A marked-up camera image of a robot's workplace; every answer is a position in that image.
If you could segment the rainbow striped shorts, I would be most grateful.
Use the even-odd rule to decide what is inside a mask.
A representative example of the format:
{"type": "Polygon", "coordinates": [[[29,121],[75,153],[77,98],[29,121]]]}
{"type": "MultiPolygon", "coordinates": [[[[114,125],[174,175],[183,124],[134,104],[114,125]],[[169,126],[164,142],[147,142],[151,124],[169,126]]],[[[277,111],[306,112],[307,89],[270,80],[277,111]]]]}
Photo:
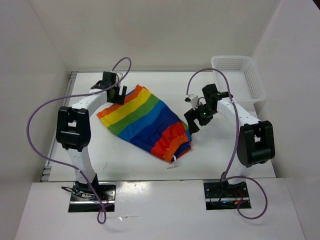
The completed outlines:
{"type": "Polygon", "coordinates": [[[172,163],[191,150],[189,128],[161,99],[136,85],[124,99],[97,113],[118,138],[172,163]]]}

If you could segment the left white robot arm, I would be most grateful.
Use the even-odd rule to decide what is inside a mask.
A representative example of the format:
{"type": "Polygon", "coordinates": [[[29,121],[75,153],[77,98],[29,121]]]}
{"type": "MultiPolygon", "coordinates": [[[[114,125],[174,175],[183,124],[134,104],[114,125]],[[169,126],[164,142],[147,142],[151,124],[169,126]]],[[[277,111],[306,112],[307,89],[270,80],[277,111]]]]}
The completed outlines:
{"type": "Polygon", "coordinates": [[[91,140],[90,117],[106,103],[123,105],[127,87],[121,87],[123,73],[102,73],[102,79],[94,84],[88,94],[71,106],[58,110],[56,141],[61,144],[75,166],[75,195],[96,199],[100,194],[98,176],[92,167],[88,145],[91,140]]]}

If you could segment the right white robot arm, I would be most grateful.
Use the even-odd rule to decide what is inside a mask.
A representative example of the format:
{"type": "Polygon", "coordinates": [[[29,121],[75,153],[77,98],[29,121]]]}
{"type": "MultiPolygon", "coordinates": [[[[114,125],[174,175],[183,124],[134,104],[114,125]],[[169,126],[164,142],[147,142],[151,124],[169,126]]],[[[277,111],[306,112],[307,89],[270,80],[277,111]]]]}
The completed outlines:
{"type": "Polygon", "coordinates": [[[200,97],[195,94],[185,97],[185,102],[191,104],[191,109],[184,114],[188,133],[197,133],[215,114],[221,114],[236,128],[235,147],[231,154],[236,169],[230,176],[232,164],[229,163],[219,184],[220,193],[230,197],[249,175],[251,167],[265,164],[275,157],[273,125],[268,120],[262,121],[251,115],[236,102],[232,94],[218,91],[214,83],[203,87],[202,94],[205,103],[201,103],[200,97]]]}

